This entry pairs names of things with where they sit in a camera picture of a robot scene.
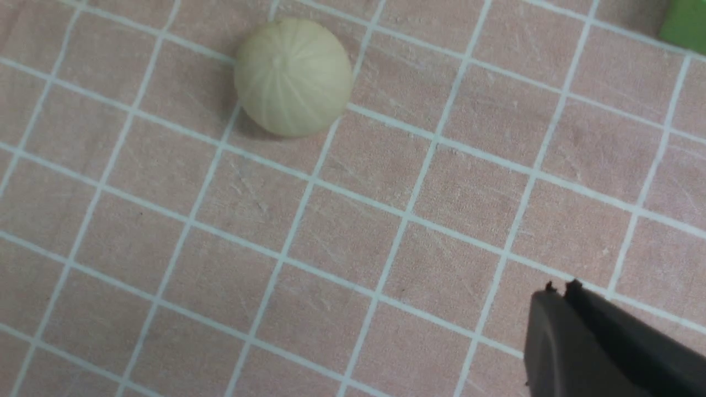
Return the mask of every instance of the ridged ball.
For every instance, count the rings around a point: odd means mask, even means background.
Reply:
[[[236,55],[235,88],[245,112],[272,134],[325,131],[353,89],[348,53],[328,29],[287,18],[259,27]]]

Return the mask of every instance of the scratch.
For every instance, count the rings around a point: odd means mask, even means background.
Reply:
[[[504,191],[502,191],[502,190],[500,190],[500,189],[496,189],[496,188],[494,188],[494,187],[492,187],[492,186],[484,186],[484,187],[481,188],[481,190],[483,190],[483,191],[489,191],[489,192],[491,192],[491,193],[497,193],[497,194],[501,195],[502,197],[505,197],[505,198],[507,198],[507,199],[510,199],[511,201],[520,201],[518,198],[511,196],[509,193],[506,193],[506,192],[504,192]]]
[[[188,96],[192,101],[194,101],[194,103],[196,103],[196,104],[198,105],[198,107],[201,108],[201,109],[204,111],[204,113],[209,114],[209,115],[213,115],[213,111],[211,111],[210,109],[208,109],[208,108],[203,104],[203,102],[201,102],[194,94],[191,93],[190,90],[183,90],[183,92],[184,92],[184,93],[186,94],[186,96]]]
[[[561,157],[563,157],[564,160],[566,160],[566,162],[569,164],[571,170],[574,171],[576,179],[580,183],[583,183],[583,179],[581,178],[581,170],[579,169],[578,165],[571,159],[571,156],[566,152],[566,150],[564,150],[563,146],[559,145],[557,149],[559,150]]]
[[[684,185],[682,185],[682,183],[679,182],[679,181],[677,180],[677,178],[675,178],[675,177],[673,177],[673,176],[671,176],[671,175],[669,176],[669,179],[670,179],[672,182],[674,182],[674,184],[675,184],[676,186],[679,186],[679,189],[681,189],[681,191],[683,191],[684,194],[686,195],[686,199],[689,201],[689,204],[691,205],[691,207],[694,208],[694,210],[696,210],[697,213],[701,214],[701,210],[696,206],[696,203],[694,202],[693,197],[691,196],[691,194],[689,193],[689,191],[686,190],[686,188],[684,187]]]
[[[312,233],[311,236],[314,240],[316,240],[319,245],[321,245],[321,248],[326,251],[326,254],[331,257],[331,259],[336,265],[338,265],[340,268],[345,268],[341,256],[331,251],[331,249],[328,247],[328,244],[326,244],[326,242],[323,241],[321,237],[319,237],[316,233]]]
[[[482,387],[478,386],[478,385],[476,384],[476,382],[472,381],[471,379],[466,379],[466,383],[469,384],[469,385],[471,385],[471,386],[473,386],[473,389],[476,389],[476,390],[480,391],[480,392],[483,393],[483,394],[486,394],[486,395],[488,394],[487,391],[483,390]]]
[[[243,178],[243,175],[240,173],[240,170],[238,168],[236,168],[233,164],[231,164],[231,167],[233,167],[233,170],[235,171],[235,175],[237,176],[240,183],[242,183],[243,186],[245,187],[245,190],[248,191],[248,196],[250,196],[250,198],[253,201],[255,201],[255,204],[257,204],[260,211],[262,211],[264,214],[267,215],[268,214],[268,206],[261,202],[260,197],[255,193],[252,186],[250,186],[250,184],[246,181],[246,179]]]
[[[659,110],[657,110],[657,109],[655,109],[655,108],[653,108],[653,107],[647,106],[646,104],[640,102],[640,101],[637,100],[636,98],[631,97],[631,96],[629,96],[628,94],[625,94],[625,93],[623,93],[622,91],[615,89],[612,85],[610,85],[610,84],[605,84],[605,83],[602,82],[602,81],[597,81],[597,82],[598,82],[598,84],[600,84],[600,85],[602,85],[602,86],[608,88],[609,91],[611,91],[611,92],[613,92],[613,93],[616,93],[616,94],[620,95],[621,97],[624,97],[624,98],[626,98],[626,99],[628,99],[628,100],[631,100],[631,101],[633,101],[634,103],[637,103],[639,106],[644,107],[645,109],[652,110],[653,112],[659,114]]]
[[[333,154],[329,154],[329,156],[336,164],[338,164],[346,173],[348,173],[351,177],[356,179],[360,184],[363,184],[363,185],[368,184],[368,182],[366,180],[359,177],[358,174],[356,174],[356,172],[354,172],[346,164],[344,164],[343,161],[341,161],[338,156],[333,155]]]
[[[140,162],[140,159],[138,156],[133,152],[133,150],[130,148],[130,145],[125,145],[125,151],[128,153],[128,155],[137,163],[137,166],[140,169],[143,169],[144,167],[142,166],[142,163]]]
[[[348,203],[351,207],[355,208],[358,210],[365,218],[371,219],[371,220],[377,220],[378,218],[374,216],[373,214],[370,213],[370,211],[365,208],[363,205],[360,205],[359,203],[351,200],[350,198],[342,196],[341,199]]]
[[[670,147],[670,148],[673,148],[673,149],[676,149],[676,150],[679,150],[680,152],[684,152],[684,153],[690,154],[690,155],[696,157],[696,158],[699,159],[699,160],[706,161],[706,157],[704,157],[703,155],[701,155],[701,154],[699,154],[699,153],[696,153],[696,152],[693,152],[693,151],[691,151],[691,150],[682,148],[682,147],[680,147],[680,146],[669,145],[669,147]]]
[[[382,48],[378,45],[374,44],[368,44],[368,48],[373,47],[374,49],[377,49],[378,51],[382,52],[384,55],[387,55],[388,57],[391,57],[397,61],[402,62],[403,64],[412,67],[413,69],[416,69],[418,71],[426,71],[426,66],[423,64],[416,64],[413,61],[410,61],[407,58],[401,57],[400,55],[397,55],[396,53],[390,51],[389,49]]]
[[[476,99],[474,102],[476,102],[479,105],[491,105],[494,107],[499,107],[501,109],[511,110],[513,112],[517,112],[517,106],[519,105],[519,103],[517,101],[515,101],[513,103],[513,106],[505,105],[502,102],[496,102],[493,100]]]

